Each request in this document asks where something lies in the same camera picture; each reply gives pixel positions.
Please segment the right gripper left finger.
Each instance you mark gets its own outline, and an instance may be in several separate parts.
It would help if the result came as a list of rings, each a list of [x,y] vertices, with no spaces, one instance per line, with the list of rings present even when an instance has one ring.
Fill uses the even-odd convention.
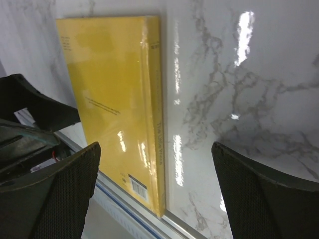
[[[79,239],[94,194],[101,148],[75,154],[0,185],[2,239]]]

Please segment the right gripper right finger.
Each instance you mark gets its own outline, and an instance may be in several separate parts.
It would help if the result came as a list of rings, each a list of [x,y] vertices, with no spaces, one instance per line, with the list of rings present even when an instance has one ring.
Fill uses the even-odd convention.
[[[213,162],[235,239],[317,239],[319,184],[215,142]]]

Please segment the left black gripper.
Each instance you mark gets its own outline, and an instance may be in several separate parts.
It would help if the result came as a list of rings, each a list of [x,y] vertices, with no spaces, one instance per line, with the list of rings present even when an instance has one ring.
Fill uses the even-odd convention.
[[[26,108],[35,126],[22,124],[15,112]],[[34,88],[22,74],[0,79],[0,178],[27,174],[44,163],[61,161],[74,152],[55,132],[80,122],[76,108]]]

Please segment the yellow book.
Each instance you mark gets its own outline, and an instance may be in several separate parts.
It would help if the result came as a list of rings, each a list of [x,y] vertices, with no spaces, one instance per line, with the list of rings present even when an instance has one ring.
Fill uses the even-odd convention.
[[[86,142],[101,147],[100,172],[162,217],[160,18],[64,18],[56,27]]]

